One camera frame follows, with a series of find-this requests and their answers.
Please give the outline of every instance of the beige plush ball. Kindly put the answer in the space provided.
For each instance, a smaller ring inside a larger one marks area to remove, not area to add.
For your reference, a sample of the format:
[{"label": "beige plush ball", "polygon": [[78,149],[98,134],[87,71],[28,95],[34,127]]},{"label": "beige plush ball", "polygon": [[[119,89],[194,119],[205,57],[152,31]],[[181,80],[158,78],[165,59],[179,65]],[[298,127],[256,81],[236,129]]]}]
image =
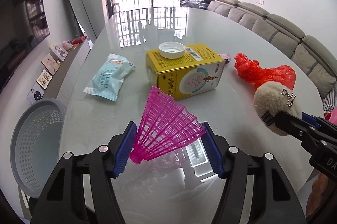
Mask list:
[{"label": "beige plush ball", "polygon": [[[302,110],[299,106],[296,98],[291,107],[288,106],[288,97],[282,95],[282,90],[286,89],[289,94],[291,94],[291,90],[281,83],[277,83],[275,81],[268,81],[262,84],[255,92],[254,95],[254,106],[258,116],[261,118],[267,111],[275,117],[278,112],[287,112],[293,116],[298,118],[302,118]],[[268,127],[274,133],[280,136],[288,135],[284,131],[276,128],[275,124],[272,124]]]}]

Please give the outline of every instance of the white table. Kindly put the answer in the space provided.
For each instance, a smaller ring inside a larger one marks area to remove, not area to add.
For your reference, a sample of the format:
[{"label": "white table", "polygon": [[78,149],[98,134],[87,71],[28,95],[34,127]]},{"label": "white table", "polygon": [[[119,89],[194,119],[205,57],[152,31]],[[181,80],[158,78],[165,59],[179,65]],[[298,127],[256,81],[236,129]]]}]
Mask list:
[{"label": "white table", "polygon": [[[136,44],[121,48],[122,34],[126,35],[126,29],[130,30],[132,25],[138,26],[139,14],[143,28],[145,15],[152,18],[149,19],[151,23],[140,30],[140,36],[145,34],[146,42],[132,35],[131,42]],[[185,8],[139,10],[118,16],[114,15],[109,20],[78,76],[63,127],[60,156],[66,151],[72,151],[75,155],[90,153],[101,144],[108,143],[112,136],[121,134],[130,120],[139,125],[151,87],[145,69],[145,52],[156,49],[163,41],[173,39],[174,30],[157,30],[157,27],[164,28],[165,22],[169,21],[180,38],[185,34],[186,26],[186,36],[180,40],[184,44],[205,43],[218,53],[229,53],[232,57],[243,52],[250,59],[258,60],[262,67],[291,66],[296,71],[294,93],[303,111],[323,116],[319,93],[310,79],[274,46],[223,16]],[[122,21],[125,18],[126,23],[121,24],[120,18]],[[122,55],[136,65],[136,70],[125,78],[117,102],[83,93],[109,53]],[[301,147],[300,141],[291,136],[280,137],[262,123],[252,103],[253,85],[237,76],[234,63],[235,60],[232,60],[225,66],[215,90],[179,102],[186,105],[200,122],[208,121],[214,133],[224,136],[230,145],[256,156],[272,153],[294,190],[298,191],[313,170],[308,163],[310,155]],[[113,180],[127,224],[211,223],[225,181],[211,176],[213,173],[209,173],[209,163],[204,164],[204,169],[196,168],[197,175],[208,172],[201,177],[195,176],[189,162],[183,164],[184,168],[166,168],[169,157],[143,161],[140,165],[129,160],[125,172]],[[84,180],[86,202],[92,207],[89,178],[85,176]],[[252,178],[248,181],[249,191]],[[248,208],[249,198],[242,223],[247,221]]]}]

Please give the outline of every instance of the striped fabric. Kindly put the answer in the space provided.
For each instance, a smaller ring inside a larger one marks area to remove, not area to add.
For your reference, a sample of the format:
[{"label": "striped fabric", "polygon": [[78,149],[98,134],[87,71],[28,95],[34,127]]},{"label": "striped fabric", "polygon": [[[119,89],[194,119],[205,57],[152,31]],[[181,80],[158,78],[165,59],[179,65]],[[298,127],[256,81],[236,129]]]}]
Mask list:
[{"label": "striped fabric", "polygon": [[331,92],[322,100],[324,112],[331,112],[337,107],[337,90],[333,88]]},{"label": "striped fabric", "polygon": [[200,6],[203,6],[207,9],[208,4],[200,3],[198,1],[180,0],[180,7],[199,8]]}]

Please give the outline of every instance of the light blue wet wipe packet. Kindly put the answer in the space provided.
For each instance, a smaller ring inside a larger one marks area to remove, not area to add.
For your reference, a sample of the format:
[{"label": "light blue wet wipe packet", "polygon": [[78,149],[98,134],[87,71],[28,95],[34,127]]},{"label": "light blue wet wipe packet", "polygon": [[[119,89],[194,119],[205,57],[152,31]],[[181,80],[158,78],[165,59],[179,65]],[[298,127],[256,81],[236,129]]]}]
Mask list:
[{"label": "light blue wet wipe packet", "polygon": [[83,92],[116,101],[124,77],[134,68],[123,56],[110,54]]}]

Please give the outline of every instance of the white bottle cap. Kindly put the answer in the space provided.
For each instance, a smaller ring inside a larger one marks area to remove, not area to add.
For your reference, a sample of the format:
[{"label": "white bottle cap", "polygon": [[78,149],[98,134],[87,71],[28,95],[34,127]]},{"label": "white bottle cap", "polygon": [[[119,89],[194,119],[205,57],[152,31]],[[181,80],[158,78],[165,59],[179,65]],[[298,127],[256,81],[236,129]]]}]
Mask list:
[{"label": "white bottle cap", "polygon": [[167,59],[178,59],[185,54],[185,45],[179,42],[164,42],[159,45],[159,53]]}]

